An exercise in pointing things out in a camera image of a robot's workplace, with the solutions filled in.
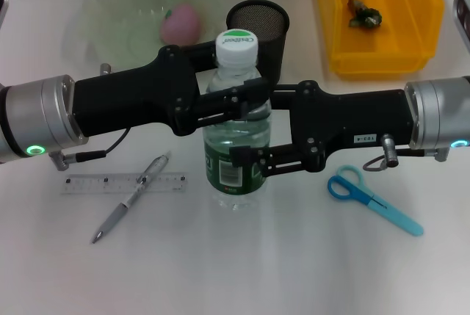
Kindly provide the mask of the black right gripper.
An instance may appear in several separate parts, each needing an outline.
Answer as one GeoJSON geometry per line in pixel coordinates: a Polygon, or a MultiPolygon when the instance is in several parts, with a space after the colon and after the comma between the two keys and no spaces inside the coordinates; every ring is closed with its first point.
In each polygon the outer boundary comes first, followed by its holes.
{"type": "Polygon", "coordinates": [[[292,143],[229,149],[234,167],[255,165],[265,178],[306,171],[318,173],[332,153],[381,147],[386,165],[398,165],[398,145],[411,143],[413,118],[403,90],[332,95],[314,81],[278,84],[270,94],[273,110],[292,106],[292,143]]]}

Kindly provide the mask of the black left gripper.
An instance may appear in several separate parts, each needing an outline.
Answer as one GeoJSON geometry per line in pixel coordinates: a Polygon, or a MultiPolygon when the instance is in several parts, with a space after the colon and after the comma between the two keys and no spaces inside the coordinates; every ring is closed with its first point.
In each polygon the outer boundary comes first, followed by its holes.
{"type": "Polygon", "coordinates": [[[177,136],[239,120],[270,96],[263,78],[200,94],[195,73],[217,67],[215,41],[168,46],[140,68],[75,83],[73,117],[86,137],[148,123],[163,123],[177,136]]]}

